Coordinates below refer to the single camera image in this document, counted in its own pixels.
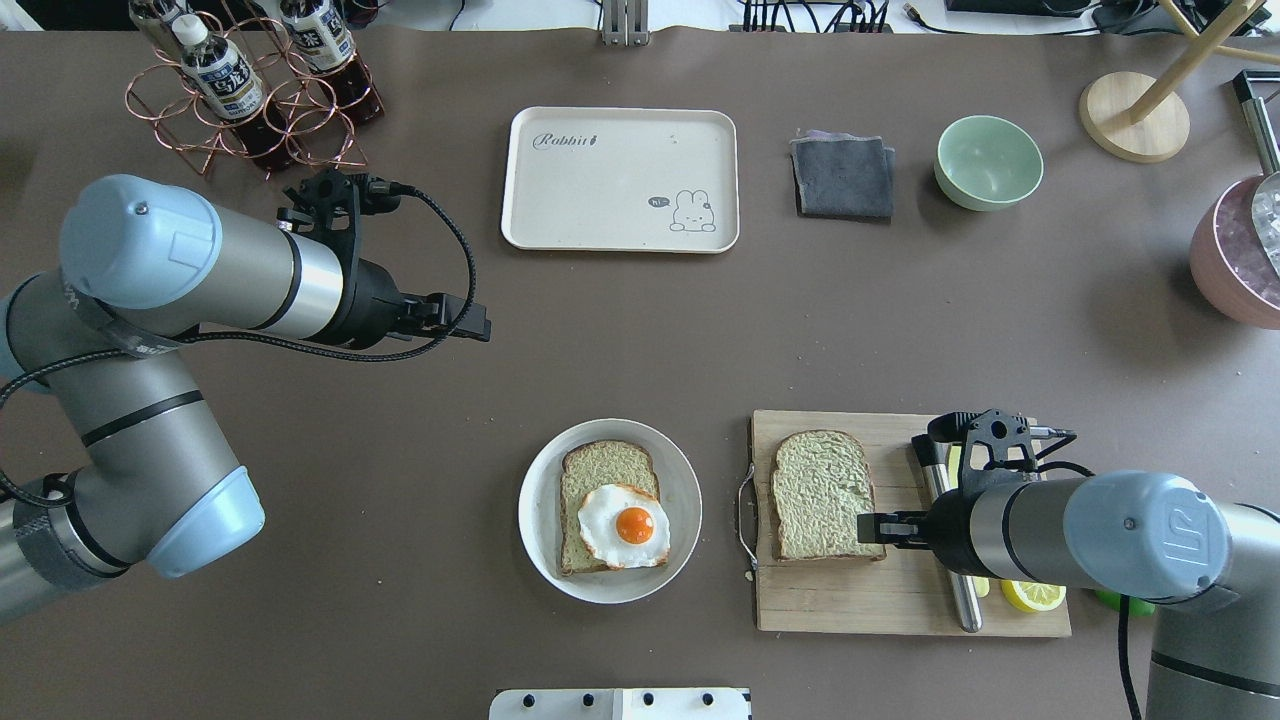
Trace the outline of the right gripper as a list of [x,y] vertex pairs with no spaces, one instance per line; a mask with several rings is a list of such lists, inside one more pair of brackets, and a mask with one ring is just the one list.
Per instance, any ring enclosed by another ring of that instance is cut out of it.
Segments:
[[963,492],[946,492],[925,511],[864,512],[858,515],[858,541],[899,550],[925,547],[950,571],[977,574],[972,543],[973,502]]

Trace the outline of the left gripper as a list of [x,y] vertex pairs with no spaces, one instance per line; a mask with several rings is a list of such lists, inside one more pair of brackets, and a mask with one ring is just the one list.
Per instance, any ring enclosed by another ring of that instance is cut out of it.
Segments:
[[375,263],[357,261],[352,304],[335,325],[335,345],[364,350],[385,337],[457,337],[489,342],[492,322],[486,310],[451,293],[428,296],[398,291],[389,272]]

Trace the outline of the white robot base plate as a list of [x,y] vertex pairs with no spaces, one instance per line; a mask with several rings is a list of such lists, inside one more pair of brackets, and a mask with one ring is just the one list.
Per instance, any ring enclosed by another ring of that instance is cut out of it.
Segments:
[[735,687],[508,689],[489,719],[753,719],[751,692]]

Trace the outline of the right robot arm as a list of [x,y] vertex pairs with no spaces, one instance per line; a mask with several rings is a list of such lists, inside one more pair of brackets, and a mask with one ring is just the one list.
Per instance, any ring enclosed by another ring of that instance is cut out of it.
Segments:
[[1155,605],[1149,719],[1279,715],[1279,524],[1157,471],[978,471],[925,511],[858,518],[867,543],[961,575],[1112,591]]

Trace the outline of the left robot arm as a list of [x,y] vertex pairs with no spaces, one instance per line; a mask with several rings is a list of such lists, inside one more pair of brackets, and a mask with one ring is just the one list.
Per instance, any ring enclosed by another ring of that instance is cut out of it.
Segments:
[[178,578],[251,541],[265,512],[180,351],[241,340],[374,363],[384,338],[488,341],[472,295],[415,295],[361,258],[361,220],[408,184],[324,170],[266,223],[136,176],[88,184],[60,264],[3,300],[3,397],[61,405],[90,464],[3,478],[3,620],[123,575]]

